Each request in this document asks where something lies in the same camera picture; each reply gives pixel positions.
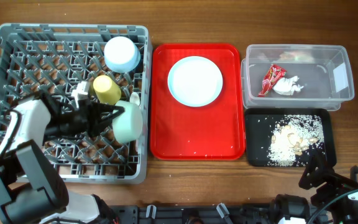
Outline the yellow plastic cup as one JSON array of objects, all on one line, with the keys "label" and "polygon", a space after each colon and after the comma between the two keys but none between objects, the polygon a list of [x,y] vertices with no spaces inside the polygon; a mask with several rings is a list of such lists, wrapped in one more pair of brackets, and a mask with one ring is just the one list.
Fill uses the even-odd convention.
[{"label": "yellow plastic cup", "polygon": [[95,78],[93,89],[101,103],[115,105],[121,99],[121,88],[107,75]]}]

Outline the light blue plate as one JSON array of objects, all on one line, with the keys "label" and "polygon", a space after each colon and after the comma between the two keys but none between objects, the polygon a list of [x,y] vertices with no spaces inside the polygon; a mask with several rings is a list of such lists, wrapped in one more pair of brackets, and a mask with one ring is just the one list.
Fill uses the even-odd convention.
[{"label": "light blue plate", "polygon": [[167,77],[170,94],[179,103],[202,107],[212,103],[223,88],[223,74],[210,59],[189,56],[177,61]]}]

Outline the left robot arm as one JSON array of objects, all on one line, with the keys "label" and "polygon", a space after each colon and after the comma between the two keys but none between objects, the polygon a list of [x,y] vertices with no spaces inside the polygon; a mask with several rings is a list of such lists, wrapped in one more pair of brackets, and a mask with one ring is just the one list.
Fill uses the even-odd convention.
[{"label": "left robot arm", "polygon": [[10,123],[0,143],[0,221],[2,223],[119,223],[97,195],[68,191],[60,174],[41,150],[44,142],[90,136],[106,129],[125,112],[122,106],[80,100],[80,108],[38,91],[13,101]]}]

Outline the green bowl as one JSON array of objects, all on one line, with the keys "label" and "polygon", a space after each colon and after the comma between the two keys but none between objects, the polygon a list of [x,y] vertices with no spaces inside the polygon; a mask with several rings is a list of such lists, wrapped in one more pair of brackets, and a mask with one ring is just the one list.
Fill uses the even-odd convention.
[{"label": "green bowl", "polygon": [[118,101],[116,106],[124,108],[124,112],[112,121],[112,130],[119,144],[135,141],[142,134],[143,117],[140,108],[128,101]]}]

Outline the red strawberry snack wrapper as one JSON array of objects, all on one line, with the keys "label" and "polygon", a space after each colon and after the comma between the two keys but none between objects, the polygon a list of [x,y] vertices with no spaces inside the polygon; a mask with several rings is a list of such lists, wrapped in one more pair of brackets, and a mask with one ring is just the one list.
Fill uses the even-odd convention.
[{"label": "red strawberry snack wrapper", "polygon": [[281,66],[271,64],[264,79],[262,80],[262,89],[258,94],[258,97],[265,97],[267,93],[273,88],[273,86],[285,76],[287,70]]}]

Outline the light blue bowl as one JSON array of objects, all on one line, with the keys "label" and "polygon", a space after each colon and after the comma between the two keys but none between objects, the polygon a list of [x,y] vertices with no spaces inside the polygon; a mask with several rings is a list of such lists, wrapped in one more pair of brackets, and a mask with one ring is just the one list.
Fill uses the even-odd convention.
[{"label": "light blue bowl", "polygon": [[134,70],[140,62],[140,50],[127,37],[114,37],[104,47],[106,66],[117,73]]}]

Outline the white tissue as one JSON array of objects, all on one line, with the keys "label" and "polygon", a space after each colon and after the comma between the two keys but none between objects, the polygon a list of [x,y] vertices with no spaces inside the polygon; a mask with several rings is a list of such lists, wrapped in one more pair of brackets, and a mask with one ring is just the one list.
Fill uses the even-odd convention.
[{"label": "white tissue", "polygon": [[298,76],[281,78],[273,86],[273,90],[279,95],[292,96],[294,92],[300,92],[304,88],[304,86],[297,84],[299,79]]}]

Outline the white plastic spoon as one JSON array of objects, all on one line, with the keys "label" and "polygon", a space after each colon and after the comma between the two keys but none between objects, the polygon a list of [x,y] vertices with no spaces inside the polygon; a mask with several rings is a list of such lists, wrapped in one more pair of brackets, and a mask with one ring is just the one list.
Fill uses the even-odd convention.
[{"label": "white plastic spoon", "polygon": [[129,102],[137,106],[140,106],[140,96],[137,92],[132,92],[129,98]]}]

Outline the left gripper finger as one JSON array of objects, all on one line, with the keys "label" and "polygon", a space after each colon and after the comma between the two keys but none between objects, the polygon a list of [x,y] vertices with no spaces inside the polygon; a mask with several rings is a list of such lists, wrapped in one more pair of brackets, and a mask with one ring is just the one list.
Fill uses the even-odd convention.
[{"label": "left gripper finger", "polygon": [[125,108],[123,106],[92,102],[92,107],[96,114],[100,117],[117,117],[125,112]]},{"label": "left gripper finger", "polygon": [[114,118],[117,118],[120,114],[109,114],[105,117],[91,118],[89,121],[88,135],[89,137],[97,137],[108,126],[112,124]]}]

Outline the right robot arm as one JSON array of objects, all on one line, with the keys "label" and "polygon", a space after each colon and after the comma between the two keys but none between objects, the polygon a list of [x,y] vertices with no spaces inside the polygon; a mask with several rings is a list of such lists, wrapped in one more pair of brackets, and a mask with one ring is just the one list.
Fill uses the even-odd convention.
[{"label": "right robot arm", "polygon": [[333,223],[358,223],[358,167],[349,178],[335,173],[321,151],[312,152],[298,183],[316,193],[307,200],[293,195],[278,195],[270,203],[270,223],[322,223],[319,216],[329,212]]}]

